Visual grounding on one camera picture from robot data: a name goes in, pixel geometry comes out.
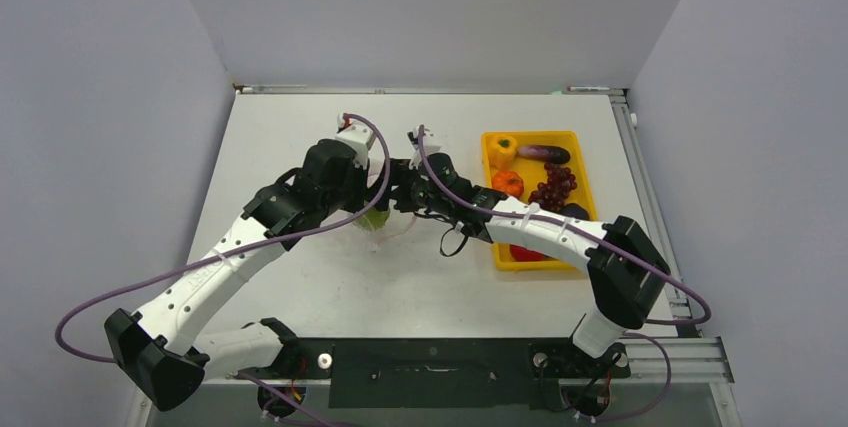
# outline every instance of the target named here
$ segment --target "orange pumpkin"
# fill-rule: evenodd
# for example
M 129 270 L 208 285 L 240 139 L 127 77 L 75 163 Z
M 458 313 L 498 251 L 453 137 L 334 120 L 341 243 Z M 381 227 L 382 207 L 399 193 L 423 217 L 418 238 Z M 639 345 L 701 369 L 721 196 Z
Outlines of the orange pumpkin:
M 502 170 L 492 177 L 492 188 L 518 198 L 524 193 L 524 179 L 511 170 Z

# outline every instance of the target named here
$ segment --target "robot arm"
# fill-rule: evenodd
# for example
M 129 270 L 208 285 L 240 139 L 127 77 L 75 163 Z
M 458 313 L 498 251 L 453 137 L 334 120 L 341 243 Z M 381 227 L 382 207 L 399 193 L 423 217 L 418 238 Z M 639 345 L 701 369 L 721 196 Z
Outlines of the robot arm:
M 417 152 L 417 139 L 412 133 L 409 138 Z M 447 154 L 438 152 L 440 146 L 429 132 L 423 140 L 433 173 L 456 197 L 483 209 L 522 215 L 522 218 L 485 215 L 458 204 L 435 185 L 420 162 L 414 162 L 420 159 L 418 155 L 410 162 L 395 161 L 392 185 L 399 188 L 390 195 L 396 200 L 396 209 L 407 212 L 423 208 L 436 212 L 451 219 L 466 236 L 525 247 L 586 273 L 592 284 L 595 308 L 583 319 L 571 340 L 593 359 L 601 357 L 624 330 L 644 325 L 662 293 L 663 281 L 569 230 L 569 226 L 576 227 L 669 273 L 668 265 L 636 221 L 619 216 L 611 224 L 589 222 L 549 212 L 544 212 L 544 216 L 558 222 L 531 219 L 531 215 L 538 213 L 538 205 L 527 205 L 501 192 L 473 185 L 457 174 Z
M 361 124 L 340 122 L 339 128 L 335 139 L 321 140 L 309 149 L 303 167 L 292 169 L 257 192 L 205 256 L 220 257 L 220 261 L 186 273 L 134 313 L 118 309 L 107 319 L 106 334 L 118 366 L 160 410 L 181 404 L 204 378 L 277 365 L 286 354 L 284 347 L 296 342 L 294 334 L 276 319 L 263 319 L 231 332 L 199 334 L 242 285 L 291 250 L 297 240 L 230 257 L 224 257 L 223 252 L 317 228 L 336 210 L 358 211 L 375 197 L 376 187 L 366 188 L 368 150 L 374 133 Z M 411 134 L 410 140 L 416 143 Z M 638 224 L 624 217 L 605 224 L 547 212 L 546 217 L 558 219 L 562 226 L 530 219 L 538 205 L 526 205 L 501 192 L 473 185 L 456 173 L 448 155 L 438 152 L 440 146 L 434 137 L 428 133 L 424 141 L 428 163 L 454 195 L 481 208 L 524 214 L 522 218 L 481 214 L 458 204 L 427 175 L 418 152 L 411 160 L 387 160 L 392 163 L 392 188 L 377 199 L 377 209 L 388 209 L 389 200 L 394 200 L 394 208 L 401 212 L 435 212 L 469 237 L 519 245 L 586 272 L 596 308 L 575 330 L 572 343 L 587 356 L 587 362 L 601 357 L 625 329 L 644 324 L 662 292 L 662 281 L 597 243 L 572 235 L 565 227 L 579 224 L 580 229 L 668 272 Z
M 295 340 L 276 319 L 232 332 L 199 334 L 241 286 L 297 240 L 230 257 L 223 252 L 317 228 L 339 209 L 362 208 L 368 150 L 375 134 L 362 124 L 345 122 L 339 128 L 334 139 L 309 149 L 301 168 L 256 193 L 204 256 L 220 257 L 218 262 L 184 274 L 134 313 L 118 309 L 106 320 L 106 336 L 118 366 L 160 410 L 181 404 L 204 378 L 270 365 Z

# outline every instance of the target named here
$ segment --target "green vegetable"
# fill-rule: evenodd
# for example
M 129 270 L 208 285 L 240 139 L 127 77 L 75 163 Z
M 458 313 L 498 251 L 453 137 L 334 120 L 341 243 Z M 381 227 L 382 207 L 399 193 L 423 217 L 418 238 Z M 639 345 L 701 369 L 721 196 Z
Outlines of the green vegetable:
M 353 223 L 363 230 L 373 232 L 375 230 L 382 229 L 383 226 L 386 225 L 386 221 L 389 220 L 390 212 L 391 210 L 381 212 L 377 209 L 371 209 L 362 217 L 354 220 Z

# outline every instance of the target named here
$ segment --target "gray wall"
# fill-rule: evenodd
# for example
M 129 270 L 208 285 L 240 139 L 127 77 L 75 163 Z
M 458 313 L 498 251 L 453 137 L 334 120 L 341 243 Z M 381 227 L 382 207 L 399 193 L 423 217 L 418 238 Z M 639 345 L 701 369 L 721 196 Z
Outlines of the gray wall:
M 846 0 L 681 0 L 632 91 L 747 426 L 848 424 L 846 33 Z
M 191 0 L 236 82 L 630 86 L 678 0 Z
M 231 90 L 188 0 L 0 0 L 0 425 L 123 423 L 131 383 L 53 328 L 185 260 Z M 141 298 L 69 339 L 108 353 Z

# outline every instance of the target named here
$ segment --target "eggplant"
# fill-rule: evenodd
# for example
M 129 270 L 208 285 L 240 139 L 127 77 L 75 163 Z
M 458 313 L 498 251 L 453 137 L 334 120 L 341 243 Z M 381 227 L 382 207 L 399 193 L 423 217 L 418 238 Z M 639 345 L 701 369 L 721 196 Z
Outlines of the eggplant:
M 555 145 L 522 145 L 517 152 L 525 159 L 541 160 L 552 164 L 565 164 L 571 160 L 571 154 L 562 147 Z

